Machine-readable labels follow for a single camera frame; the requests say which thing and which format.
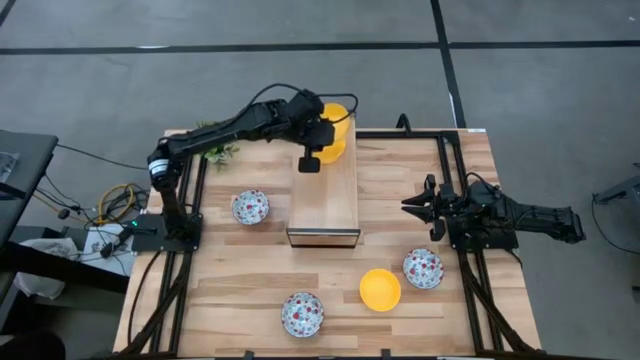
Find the clear plastic packet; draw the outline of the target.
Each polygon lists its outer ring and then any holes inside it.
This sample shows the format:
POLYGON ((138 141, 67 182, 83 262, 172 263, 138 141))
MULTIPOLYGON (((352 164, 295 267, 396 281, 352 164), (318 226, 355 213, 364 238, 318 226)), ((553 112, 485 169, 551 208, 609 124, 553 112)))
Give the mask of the clear plastic packet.
POLYGON ((6 183, 19 160, 19 153, 0 152, 0 183, 6 183))

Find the grey equipment stand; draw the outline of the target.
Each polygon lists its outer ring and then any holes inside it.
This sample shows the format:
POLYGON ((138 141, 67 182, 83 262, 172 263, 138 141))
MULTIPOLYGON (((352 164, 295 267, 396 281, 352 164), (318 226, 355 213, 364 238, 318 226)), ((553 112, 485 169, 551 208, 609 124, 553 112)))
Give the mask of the grey equipment stand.
POLYGON ((594 193, 593 199, 597 204, 607 204, 614 199, 627 199, 634 206, 640 207, 640 174, 594 193))

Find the white plastic bag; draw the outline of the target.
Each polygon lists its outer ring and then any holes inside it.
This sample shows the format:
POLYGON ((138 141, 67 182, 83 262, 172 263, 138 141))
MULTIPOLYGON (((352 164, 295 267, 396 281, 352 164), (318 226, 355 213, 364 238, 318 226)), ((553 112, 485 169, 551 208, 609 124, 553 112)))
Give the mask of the white plastic bag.
MULTIPOLYGON (((31 239, 22 242, 22 245, 63 258, 67 258, 73 249, 69 239, 31 239)), ((23 272, 15 275, 13 285, 27 297, 37 295, 48 299, 56 299, 65 287, 65 283, 61 280, 23 272)))

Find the black desk beam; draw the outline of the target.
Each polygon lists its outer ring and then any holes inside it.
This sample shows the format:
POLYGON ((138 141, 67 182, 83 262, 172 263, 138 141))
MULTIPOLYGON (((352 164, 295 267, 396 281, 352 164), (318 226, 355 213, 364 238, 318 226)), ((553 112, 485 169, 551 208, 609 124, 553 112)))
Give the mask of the black desk beam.
POLYGON ((0 271, 23 272, 117 293, 125 293, 129 283, 129 278, 125 275, 47 254, 14 242, 5 242, 0 247, 0 271))

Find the black aluminium rig frame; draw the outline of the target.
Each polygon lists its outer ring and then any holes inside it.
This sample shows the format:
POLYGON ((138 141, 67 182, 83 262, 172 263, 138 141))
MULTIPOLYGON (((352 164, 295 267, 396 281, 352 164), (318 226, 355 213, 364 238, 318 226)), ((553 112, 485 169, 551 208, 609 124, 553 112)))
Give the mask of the black aluminium rig frame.
POLYGON ((470 355, 474 351, 457 254, 447 240, 432 242, 428 227, 405 213, 401 201, 418 193, 441 160, 463 163, 490 182, 498 179, 489 139, 463 129, 457 144, 440 146, 422 129, 362 129, 356 146, 358 220, 353 249, 293 248, 289 221, 291 178, 299 152, 288 143, 245 142, 229 168, 188 166, 189 187, 204 217, 193 255, 179 332, 181 357, 470 355), (242 225, 231 212, 246 190, 265 193, 267 217, 242 225), (416 248, 438 254, 444 278, 432 290, 404 284, 399 304, 370 310, 359 295, 369 270, 402 272, 416 248), (281 324, 284 301, 297 292, 317 296, 324 322, 310 338, 295 338, 281 324))

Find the floral patterned mini bowl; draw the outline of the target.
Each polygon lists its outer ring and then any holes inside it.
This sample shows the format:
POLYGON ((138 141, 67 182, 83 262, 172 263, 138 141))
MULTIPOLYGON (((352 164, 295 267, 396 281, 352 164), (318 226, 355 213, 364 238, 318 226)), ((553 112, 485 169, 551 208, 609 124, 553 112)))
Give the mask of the floral patterned mini bowl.
POLYGON ((281 307, 281 324, 295 338, 315 336, 325 319, 321 300, 309 292, 290 295, 281 307))
POLYGON ((262 191, 251 189, 238 194, 231 205, 231 212, 242 225, 256 225, 268 215, 270 202, 262 191))
POLYGON ((444 278, 442 260, 426 248, 416 248, 408 252, 403 259, 402 270, 407 281, 422 290, 438 287, 444 278))

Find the wooden shelf riser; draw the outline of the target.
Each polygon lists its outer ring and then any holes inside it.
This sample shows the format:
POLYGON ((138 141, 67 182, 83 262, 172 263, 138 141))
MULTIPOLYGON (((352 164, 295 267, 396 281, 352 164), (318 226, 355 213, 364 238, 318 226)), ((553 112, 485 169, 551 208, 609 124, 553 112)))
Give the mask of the wooden shelf riser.
POLYGON ((293 248, 353 249, 358 243, 356 139, 350 117, 345 151, 334 163, 321 164, 318 173, 293 170, 286 227, 293 248))

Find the white printed paper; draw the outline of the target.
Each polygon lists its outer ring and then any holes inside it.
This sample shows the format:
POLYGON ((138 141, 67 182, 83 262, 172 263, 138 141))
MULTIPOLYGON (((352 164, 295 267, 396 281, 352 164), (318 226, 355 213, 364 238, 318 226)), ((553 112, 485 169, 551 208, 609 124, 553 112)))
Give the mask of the white printed paper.
POLYGON ((83 254, 87 255, 89 258, 97 257, 101 260, 128 260, 132 257, 131 248, 133 236, 129 235, 125 240, 122 240, 119 237, 122 232, 123 227, 116 224, 101 227, 89 227, 83 254), (114 249, 111 251, 111 254, 105 258, 101 255, 101 250, 109 244, 111 244, 114 249))

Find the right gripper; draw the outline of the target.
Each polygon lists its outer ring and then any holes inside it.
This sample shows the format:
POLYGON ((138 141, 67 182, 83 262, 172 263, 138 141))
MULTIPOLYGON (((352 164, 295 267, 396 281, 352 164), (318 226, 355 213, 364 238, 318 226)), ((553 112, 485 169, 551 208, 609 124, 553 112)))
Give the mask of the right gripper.
POLYGON ((432 223, 430 238, 432 241, 440 241, 446 233, 444 216, 450 215, 452 206, 456 201, 456 193, 451 183, 441 184, 436 192, 436 179, 434 174, 428 174, 425 179, 425 190, 421 194, 401 201, 402 210, 420 219, 425 224, 432 223))

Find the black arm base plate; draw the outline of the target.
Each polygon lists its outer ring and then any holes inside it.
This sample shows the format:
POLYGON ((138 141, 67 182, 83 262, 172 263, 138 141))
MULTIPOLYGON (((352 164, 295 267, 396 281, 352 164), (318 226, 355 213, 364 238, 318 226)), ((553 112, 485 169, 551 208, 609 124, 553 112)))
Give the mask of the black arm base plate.
POLYGON ((203 216, 187 216, 184 230, 169 231, 161 214, 142 214, 131 221, 128 228, 133 231, 131 250, 134 252, 191 252, 199 248, 203 227, 203 216))
POLYGON ((461 214, 446 218, 451 246, 467 253, 484 249, 510 250, 518 247, 512 219, 490 212, 461 214))

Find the dark grey desk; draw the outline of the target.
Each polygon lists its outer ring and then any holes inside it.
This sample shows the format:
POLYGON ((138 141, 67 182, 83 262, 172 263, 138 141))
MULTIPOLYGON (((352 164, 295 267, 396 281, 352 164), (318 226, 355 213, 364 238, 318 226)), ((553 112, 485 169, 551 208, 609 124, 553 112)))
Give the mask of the dark grey desk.
POLYGON ((54 135, 0 130, 0 153, 18 154, 6 184, 24 193, 22 198, 0 196, 0 247, 10 238, 58 144, 54 135))

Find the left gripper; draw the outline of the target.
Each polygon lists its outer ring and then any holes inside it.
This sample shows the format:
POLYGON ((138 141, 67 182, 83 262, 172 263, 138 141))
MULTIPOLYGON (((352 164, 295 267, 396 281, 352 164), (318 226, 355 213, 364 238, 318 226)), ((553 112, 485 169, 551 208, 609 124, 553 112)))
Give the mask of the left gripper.
POLYGON ((288 140, 304 147, 298 160, 300 173, 318 173, 321 167, 314 152, 334 142, 335 129, 329 120, 322 119, 324 103, 319 96, 309 90, 301 90, 288 103, 288 117, 291 129, 288 140))

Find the yellow plastic mini bowl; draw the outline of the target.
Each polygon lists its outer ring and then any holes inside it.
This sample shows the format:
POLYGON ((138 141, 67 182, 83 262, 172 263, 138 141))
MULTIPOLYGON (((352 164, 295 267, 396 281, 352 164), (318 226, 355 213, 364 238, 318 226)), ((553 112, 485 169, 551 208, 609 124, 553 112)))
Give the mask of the yellow plastic mini bowl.
POLYGON ((321 151, 313 152, 314 158, 320 160, 322 165, 328 165, 334 163, 345 151, 346 141, 339 140, 332 145, 324 146, 321 151))
POLYGON ((351 117, 347 108, 339 103, 325 103, 321 118, 331 123, 334 128, 334 141, 344 139, 350 126, 351 117))
POLYGON ((362 302, 376 312, 391 311, 399 303, 401 292, 398 278, 389 270, 382 268, 366 272, 359 284, 362 302))

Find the small green potted plant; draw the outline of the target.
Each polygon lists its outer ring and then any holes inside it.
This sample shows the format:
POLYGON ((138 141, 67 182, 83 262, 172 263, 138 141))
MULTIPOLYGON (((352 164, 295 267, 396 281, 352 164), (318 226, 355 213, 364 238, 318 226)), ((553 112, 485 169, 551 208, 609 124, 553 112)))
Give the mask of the small green potted plant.
POLYGON ((224 171, 240 148, 234 143, 224 144, 214 147, 202 153, 203 157, 216 169, 217 172, 224 171))

